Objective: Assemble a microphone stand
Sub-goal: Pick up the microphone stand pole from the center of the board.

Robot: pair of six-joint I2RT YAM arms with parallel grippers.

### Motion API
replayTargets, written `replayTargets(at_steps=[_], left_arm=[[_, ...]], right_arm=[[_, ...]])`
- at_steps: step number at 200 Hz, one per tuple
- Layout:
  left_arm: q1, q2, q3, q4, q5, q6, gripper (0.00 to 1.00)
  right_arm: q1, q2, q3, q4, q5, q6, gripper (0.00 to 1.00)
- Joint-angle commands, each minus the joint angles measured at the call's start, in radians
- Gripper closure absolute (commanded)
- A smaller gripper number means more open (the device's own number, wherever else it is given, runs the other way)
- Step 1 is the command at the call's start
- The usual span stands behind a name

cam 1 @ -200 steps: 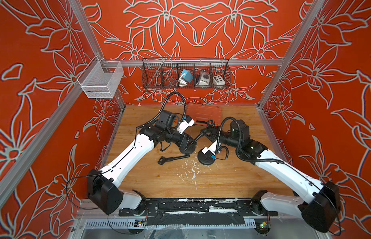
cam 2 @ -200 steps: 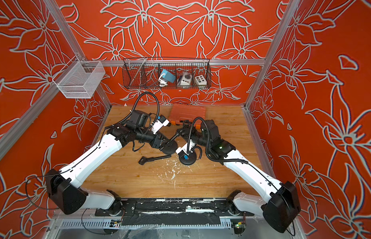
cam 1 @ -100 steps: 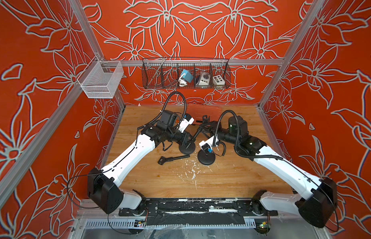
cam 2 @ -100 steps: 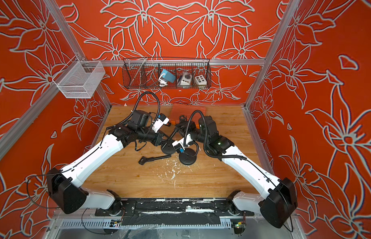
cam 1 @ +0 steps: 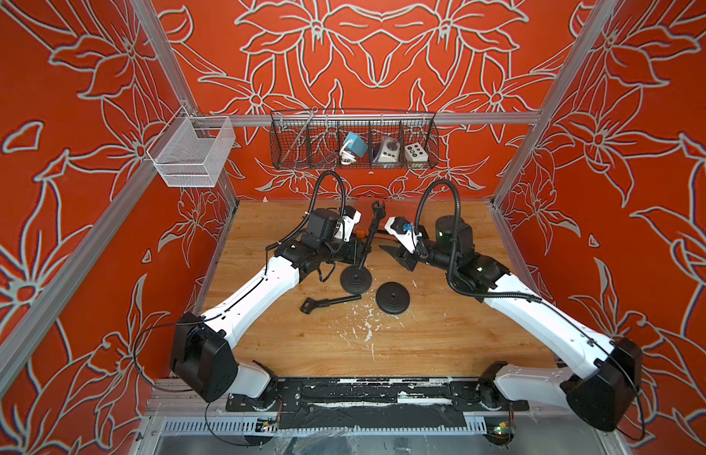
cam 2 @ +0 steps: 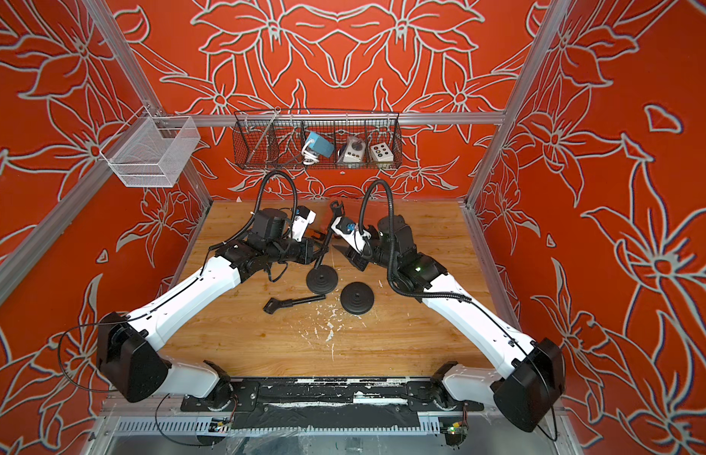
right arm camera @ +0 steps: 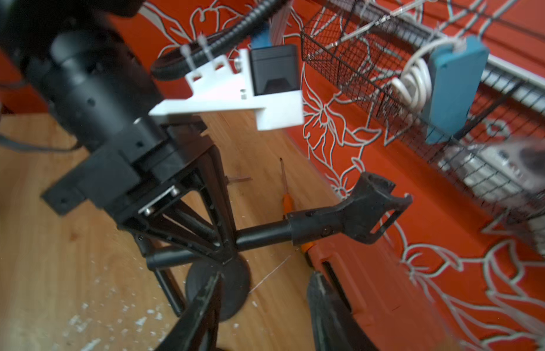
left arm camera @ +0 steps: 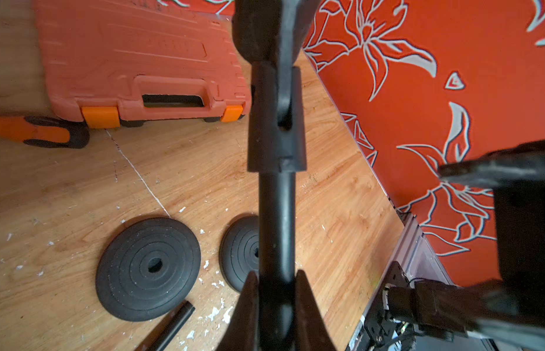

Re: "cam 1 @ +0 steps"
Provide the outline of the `black microphone stand pole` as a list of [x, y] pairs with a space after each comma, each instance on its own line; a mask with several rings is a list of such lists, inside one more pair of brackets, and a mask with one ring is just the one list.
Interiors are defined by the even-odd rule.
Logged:
[[386, 216], [385, 202], [381, 200], [374, 201], [371, 208], [373, 219], [368, 229], [368, 235], [366, 236], [366, 243], [364, 244], [364, 249], [362, 250], [361, 259], [357, 265], [359, 270], [362, 270], [366, 266], [366, 259], [372, 250], [373, 240], [379, 231], [381, 221], [383, 221]]

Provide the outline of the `black round stand base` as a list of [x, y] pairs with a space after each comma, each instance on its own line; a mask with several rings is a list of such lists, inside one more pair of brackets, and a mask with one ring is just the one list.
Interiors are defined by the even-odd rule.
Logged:
[[398, 316], [410, 306], [410, 294], [405, 286], [398, 282], [382, 284], [376, 293], [376, 303], [381, 311]]

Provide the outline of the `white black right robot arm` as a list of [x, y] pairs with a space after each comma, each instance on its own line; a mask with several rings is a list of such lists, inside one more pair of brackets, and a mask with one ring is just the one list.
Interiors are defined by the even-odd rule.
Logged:
[[499, 261], [475, 250], [472, 229], [460, 218], [439, 218], [433, 238], [401, 216], [389, 218], [384, 229], [398, 241], [387, 252], [400, 265], [444, 270], [455, 293], [513, 320], [565, 364], [539, 369], [493, 363], [480, 378], [485, 406], [534, 401], [569, 409], [597, 430], [617, 429], [640, 391], [643, 352], [637, 344], [608, 337], [537, 296]]

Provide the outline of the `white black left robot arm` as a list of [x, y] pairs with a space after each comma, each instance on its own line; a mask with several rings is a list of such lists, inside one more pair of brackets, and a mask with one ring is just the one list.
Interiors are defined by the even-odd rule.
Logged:
[[175, 326], [170, 368], [205, 402], [225, 394], [268, 401], [273, 373], [239, 362], [233, 350], [245, 332], [279, 298], [321, 265], [353, 265], [364, 251], [355, 234], [362, 214], [314, 209], [289, 239], [271, 246], [273, 256], [254, 277], [222, 303], [200, 315], [184, 314]]

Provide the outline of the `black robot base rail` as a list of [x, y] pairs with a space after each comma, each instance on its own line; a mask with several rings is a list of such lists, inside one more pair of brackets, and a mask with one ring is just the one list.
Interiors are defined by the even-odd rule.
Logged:
[[279, 413], [279, 423], [294, 427], [453, 426], [466, 416], [480, 416], [488, 429], [496, 418], [508, 418], [510, 411], [530, 411], [525, 401], [488, 405], [486, 400], [475, 378], [284, 377], [265, 398], [228, 394], [226, 411]]

